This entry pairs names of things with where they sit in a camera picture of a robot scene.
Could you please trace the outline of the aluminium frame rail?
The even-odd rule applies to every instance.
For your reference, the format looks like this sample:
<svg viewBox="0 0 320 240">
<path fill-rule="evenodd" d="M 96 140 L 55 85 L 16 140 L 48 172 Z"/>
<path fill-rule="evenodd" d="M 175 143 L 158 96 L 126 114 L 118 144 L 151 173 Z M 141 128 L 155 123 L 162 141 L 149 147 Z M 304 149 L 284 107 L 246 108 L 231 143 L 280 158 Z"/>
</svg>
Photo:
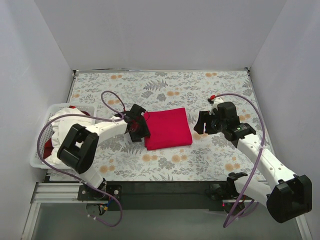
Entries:
<svg viewBox="0 0 320 240">
<path fill-rule="evenodd" d="M 37 183 L 22 234 L 24 240 L 310 240 L 303 216 L 277 223 L 259 206 L 223 227 L 226 210 L 123 210 L 91 197 L 76 182 Z"/>
</svg>

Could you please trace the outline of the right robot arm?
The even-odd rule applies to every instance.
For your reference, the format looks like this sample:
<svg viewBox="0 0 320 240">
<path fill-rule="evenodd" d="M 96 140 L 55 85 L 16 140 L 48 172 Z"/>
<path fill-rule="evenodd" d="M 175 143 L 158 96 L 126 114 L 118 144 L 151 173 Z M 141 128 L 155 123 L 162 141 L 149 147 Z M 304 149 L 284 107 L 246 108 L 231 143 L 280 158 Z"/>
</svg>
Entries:
<svg viewBox="0 0 320 240">
<path fill-rule="evenodd" d="M 251 179 L 244 172 L 230 173 L 225 189 L 237 199 L 241 195 L 265 206 L 274 220 L 284 223 L 312 210 L 312 182 L 282 164 L 267 148 L 262 138 L 248 124 L 241 123 L 236 106 L 220 97 L 208 101 L 211 109 L 200 111 L 193 128 L 198 134 L 222 133 L 225 139 L 257 165 L 267 184 Z"/>
</svg>

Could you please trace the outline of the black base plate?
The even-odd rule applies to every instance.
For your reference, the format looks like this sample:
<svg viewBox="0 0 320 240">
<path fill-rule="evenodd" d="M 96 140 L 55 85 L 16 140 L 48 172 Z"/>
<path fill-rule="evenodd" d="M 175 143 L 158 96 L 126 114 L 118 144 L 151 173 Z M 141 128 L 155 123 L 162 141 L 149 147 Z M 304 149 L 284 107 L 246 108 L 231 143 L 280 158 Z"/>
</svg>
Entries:
<svg viewBox="0 0 320 240">
<path fill-rule="evenodd" d="M 109 181 L 102 188 L 123 210 L 223 211 L 238 197 L 227 181 Z"/>
</svg>

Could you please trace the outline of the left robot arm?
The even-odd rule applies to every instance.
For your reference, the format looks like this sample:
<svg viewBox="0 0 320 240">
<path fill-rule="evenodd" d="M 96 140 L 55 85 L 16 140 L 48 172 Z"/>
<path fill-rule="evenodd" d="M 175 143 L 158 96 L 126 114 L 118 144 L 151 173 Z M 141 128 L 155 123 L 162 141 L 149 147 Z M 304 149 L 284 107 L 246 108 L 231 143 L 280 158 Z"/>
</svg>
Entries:
<svg viewBox="0 0 320 240">
<path fill-rule="evenodd" d="M 89 194 L 95 200 L 103 199 L 107 193 L 103 185 L 105 179 L 93 167 L 97 146 L 126 133 L 133 143 L 149 137 L 150 131 L 144 117 L 146 112 L 143 107 L 133 104 L 130 110 L 94 125 L 75 123 L 67 132 L 57 151 L 57 158 L 79 174 L 83 183 L 90 185 Z"/>
</svg>

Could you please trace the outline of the floral patterned table mat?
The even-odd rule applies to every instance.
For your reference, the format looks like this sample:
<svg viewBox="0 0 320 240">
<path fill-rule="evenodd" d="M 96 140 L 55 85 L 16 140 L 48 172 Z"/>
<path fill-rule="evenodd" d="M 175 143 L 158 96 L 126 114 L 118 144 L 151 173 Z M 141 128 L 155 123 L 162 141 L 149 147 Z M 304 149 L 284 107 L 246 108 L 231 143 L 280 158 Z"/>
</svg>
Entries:
<svg viewBox="0 0 320 240">
<path fill-rule="evenodd" d="M 149 112 L 185 108 L 193 128 L 215 94 L 236 105 L 241 122 L 262 132 L 246 71 L 79 73 L 70 103 L 94 105 L 101 118 L 111 117 L 122 105 L 130 109 L 138 104 Z M 93 166 L 108 181 L 223 181 L 231 172 L 253 170 L 253 163 L 221 133 L 193 131 L 191 136 L 190 146 L 149 151 L 143 142 L 118 135 L 98 146 Z"/>
</svg>

